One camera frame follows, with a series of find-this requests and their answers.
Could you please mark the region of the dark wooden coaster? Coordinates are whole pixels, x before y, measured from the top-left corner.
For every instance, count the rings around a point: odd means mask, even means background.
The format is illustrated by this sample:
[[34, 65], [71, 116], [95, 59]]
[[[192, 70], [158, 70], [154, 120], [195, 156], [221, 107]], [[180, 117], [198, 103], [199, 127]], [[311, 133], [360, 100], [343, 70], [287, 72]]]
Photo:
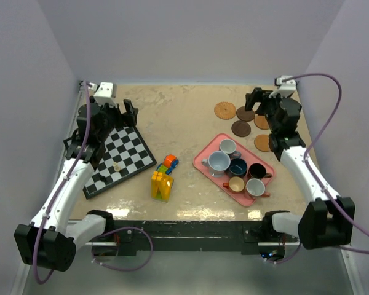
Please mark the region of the dark wooden coaster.
[[244, 106], [241, 106], [236, 111], [236, 116], [239, 120], [244, 122], [250, 122], [255, 118], [255, 112], [253, 110], [246, 111]]
[[231, 125], [231, 131], [238, 137], [246, 137], [251, 133], [251, 126], [242, 120], [237, 120]]

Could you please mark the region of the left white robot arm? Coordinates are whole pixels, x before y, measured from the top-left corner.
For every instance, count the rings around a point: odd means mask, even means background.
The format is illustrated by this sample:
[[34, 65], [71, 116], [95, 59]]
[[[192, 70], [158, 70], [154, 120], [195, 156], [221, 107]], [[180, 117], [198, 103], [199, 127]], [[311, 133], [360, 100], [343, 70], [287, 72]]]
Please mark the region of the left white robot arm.
[[42, 208], [29, 224], [20, 224], [14, 232], [22, 261], [31, 266], [64, 272], [72, 264], [77, 250], [91, 239], [108, 241], [114, 237], [113, 217], [94, 210], [71, 226], [71, 212], [86, 182], [92, 177], [105, 154], [105, 141], [115, 128], [135, 127], [138, 108], [124, 100], [125, 113], [114, 101], [100, 104], [87, 99], [78, 110], [77, 129], [64, 140], [66, 154], [60, 176]]

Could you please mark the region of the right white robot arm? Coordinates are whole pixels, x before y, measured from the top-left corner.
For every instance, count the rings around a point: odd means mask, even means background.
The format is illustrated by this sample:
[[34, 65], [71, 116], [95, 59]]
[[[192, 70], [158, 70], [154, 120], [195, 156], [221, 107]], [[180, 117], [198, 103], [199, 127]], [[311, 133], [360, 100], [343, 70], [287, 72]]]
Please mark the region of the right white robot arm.
[[277, 160], [295, 179], [308, 205], [302, 216], [289, 211], [271, 211], [263, 218], [261, 233], [274, 242], [283, 234], [300, 240], [307, 249], [347, 245], [351, 242], [355, 204], [331, 188], [306, 154], [306, 144], [296, 128], [301, 105], [290, 96], [284, 97], [259, 87], [245, 96], [245, 110], [255, 104], [257, 115], [264, 116], [271, 131], [269, 147]]

